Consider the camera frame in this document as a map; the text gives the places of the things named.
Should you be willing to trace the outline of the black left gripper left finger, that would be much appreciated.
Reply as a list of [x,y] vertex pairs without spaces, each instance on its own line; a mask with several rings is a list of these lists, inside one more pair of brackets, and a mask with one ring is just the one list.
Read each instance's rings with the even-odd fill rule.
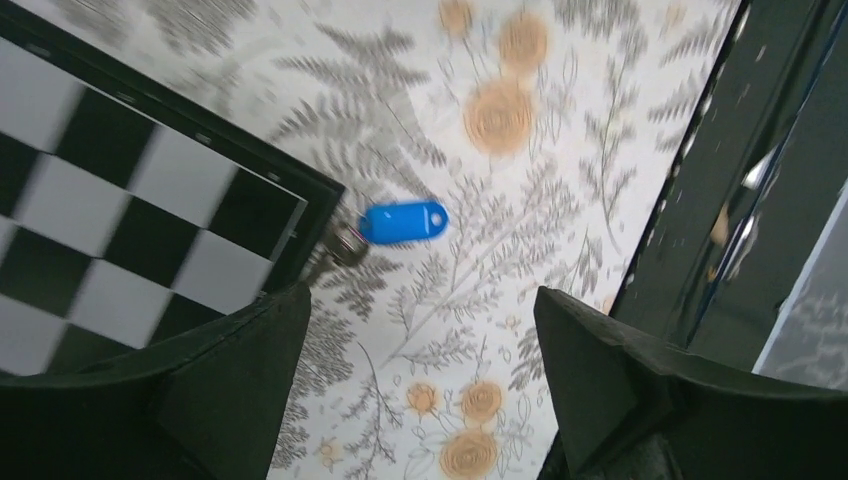
[[295,284],[74,373],[1,382],[5,479],[262,479],[311,315]]

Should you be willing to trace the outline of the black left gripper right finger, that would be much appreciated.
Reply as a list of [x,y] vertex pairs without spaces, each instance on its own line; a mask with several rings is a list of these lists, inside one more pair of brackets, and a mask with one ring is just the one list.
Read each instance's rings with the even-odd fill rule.
[[566,479],[843,479],[845,393],[684,351],[542,287],[535,327]]

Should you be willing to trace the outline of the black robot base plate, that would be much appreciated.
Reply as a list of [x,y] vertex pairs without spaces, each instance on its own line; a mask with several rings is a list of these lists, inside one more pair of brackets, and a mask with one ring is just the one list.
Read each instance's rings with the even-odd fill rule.
[[822,202],[845,176],[789,158],[836,43],[843,1],[746,1],[722,42],[627,279],[620,322],[724,364],[754,366]]

